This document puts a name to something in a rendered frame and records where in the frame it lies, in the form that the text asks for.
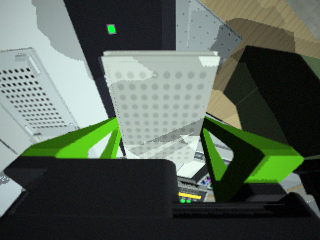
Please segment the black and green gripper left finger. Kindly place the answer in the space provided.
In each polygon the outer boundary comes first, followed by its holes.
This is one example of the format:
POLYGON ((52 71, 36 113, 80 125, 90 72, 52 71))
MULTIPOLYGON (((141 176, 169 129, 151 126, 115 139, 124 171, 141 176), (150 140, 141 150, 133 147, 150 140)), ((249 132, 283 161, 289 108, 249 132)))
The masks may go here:
POLYGON ((97 124, 33 144, 19 156, 88 158, 89 149, 110 132, 112 132, 112 134, 99 158, 116 159, 121 139, 121 133, 116 116, 97 124))

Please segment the white well pcr plate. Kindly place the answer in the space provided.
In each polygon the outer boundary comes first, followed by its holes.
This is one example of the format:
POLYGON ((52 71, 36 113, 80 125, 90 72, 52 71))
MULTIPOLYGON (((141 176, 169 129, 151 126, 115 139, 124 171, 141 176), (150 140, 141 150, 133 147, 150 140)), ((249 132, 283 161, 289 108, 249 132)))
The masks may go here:
POLYGON ((217 51, 105 51, 102 62, 127 159, 193 161, 217 51))

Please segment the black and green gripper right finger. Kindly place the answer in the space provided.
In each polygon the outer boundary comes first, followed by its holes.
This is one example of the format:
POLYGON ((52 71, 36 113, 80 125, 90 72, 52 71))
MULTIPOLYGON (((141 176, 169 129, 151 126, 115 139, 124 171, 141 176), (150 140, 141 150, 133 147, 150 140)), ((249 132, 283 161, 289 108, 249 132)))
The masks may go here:
POLYGON ((247 183, 280 183, 304 160, 291 146, 207 116, 203 120, 200 140, 215 202, 229 202, 247 183), (217 152, 209 132, 233 151, 228 167, 217 152))

